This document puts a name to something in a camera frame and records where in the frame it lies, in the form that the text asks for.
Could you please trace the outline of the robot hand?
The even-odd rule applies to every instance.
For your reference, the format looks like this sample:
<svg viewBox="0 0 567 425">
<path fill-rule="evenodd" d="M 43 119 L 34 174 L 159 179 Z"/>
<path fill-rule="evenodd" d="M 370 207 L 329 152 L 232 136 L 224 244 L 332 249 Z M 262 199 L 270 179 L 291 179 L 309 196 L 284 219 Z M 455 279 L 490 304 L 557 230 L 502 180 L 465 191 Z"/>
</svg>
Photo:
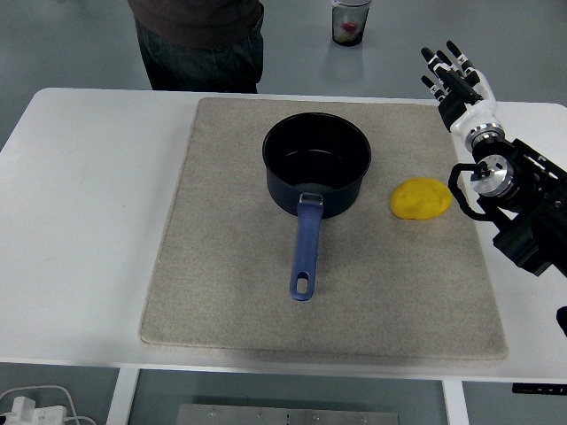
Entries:
<svg viewBox="0 0 567 425">
<path fill-rule="evenodd" d="M 421 48 L 430 71 L 422 83 L 438 102 L 438 111 L 446 129 L 465 137 L 476 127 L 496 124 L 496 100 L 482 72 L 451 41 L 447 42 L 449 58 L 442 50 Z"/>
</svg>

